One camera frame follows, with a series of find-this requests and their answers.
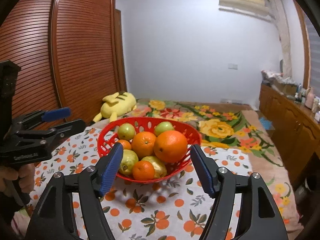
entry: human hand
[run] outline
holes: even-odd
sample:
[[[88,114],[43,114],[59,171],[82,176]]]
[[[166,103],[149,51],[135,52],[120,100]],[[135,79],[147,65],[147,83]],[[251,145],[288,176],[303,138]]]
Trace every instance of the human hand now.
[[[10,190],[7,188],[4,179],[16,180],[18,179],[19,173],[13,169],[4,166],[0,166],[0,192],[3,192],[6,196],[11,196]]]
[[[19,186],[23,193],[30,193],[35,186],[35,166],[34,164],[23,165],[19,169]]]

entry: pink bottle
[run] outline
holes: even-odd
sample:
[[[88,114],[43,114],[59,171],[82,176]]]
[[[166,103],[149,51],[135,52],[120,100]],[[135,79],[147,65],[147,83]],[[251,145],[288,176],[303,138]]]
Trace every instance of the pink bottle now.
[[[306,102],[304,103],[304,105],[307,107],[307,108],[312,108],[312,105],[313,105],[313,99],[315,98],[315,94],[313,93],[313,88],[310,88],[310,91],[307,95],[307,98],[306,98]]]

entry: blue gripper pad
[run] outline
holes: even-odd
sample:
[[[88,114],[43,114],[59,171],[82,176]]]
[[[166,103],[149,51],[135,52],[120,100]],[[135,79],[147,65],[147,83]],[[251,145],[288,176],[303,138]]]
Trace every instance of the blue gripper pad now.
[[[218,180],[216,177],[216,171],[218,168],[217,164],[213,159],[208,158],[204,155],[199,145],[191,146],[190,157],[204,192],[207,193],[211,198],[215,198],[216,191],[214,189],[214,184],[218,183]]]
[[[71,110],[69,107],[60,108],[52,111],[47,111],[41,117],[43,122],[53,122],[63,118],[67,118],[71,115]]]
[[[120,143],[115,144],[106,157],[109,157],[109,162],[101,176],[101,187],[99,190],[101,196],[108,193],[112,187],[123,158],[123,146]]]

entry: air conditioner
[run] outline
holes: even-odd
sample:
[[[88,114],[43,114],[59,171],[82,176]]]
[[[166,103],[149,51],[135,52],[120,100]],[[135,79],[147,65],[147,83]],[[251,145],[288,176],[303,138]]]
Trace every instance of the air conditioner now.
[[[219,0],[219,5],[250,11],[262,16],[269,14],[265,0]]]

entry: green fruit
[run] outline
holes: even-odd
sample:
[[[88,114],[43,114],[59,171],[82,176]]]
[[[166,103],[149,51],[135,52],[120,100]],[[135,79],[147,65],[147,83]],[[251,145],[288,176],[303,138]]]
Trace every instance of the green fruit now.
[[[119,172],[127,177],[132,175],[133,166],[139,161],[138,156],[132,150],[123,150],[123,158],[120,163]]]
[[[174,130],[174,127],[170,122],[161,122],[155,128],[155,135],[159,136],[161,133],[171,130]]]
[[[147,156],[142,158],[142,161],[150,162],[153,167],[155,168],[155,179],[159,179],[165,177],[167,175],[167,168],[165,167],[164,163],[158,159],[156,156]]]
[[[118,129],[119,139],[130,141],[136,134],[134,126],[130,123],[122,124]]]

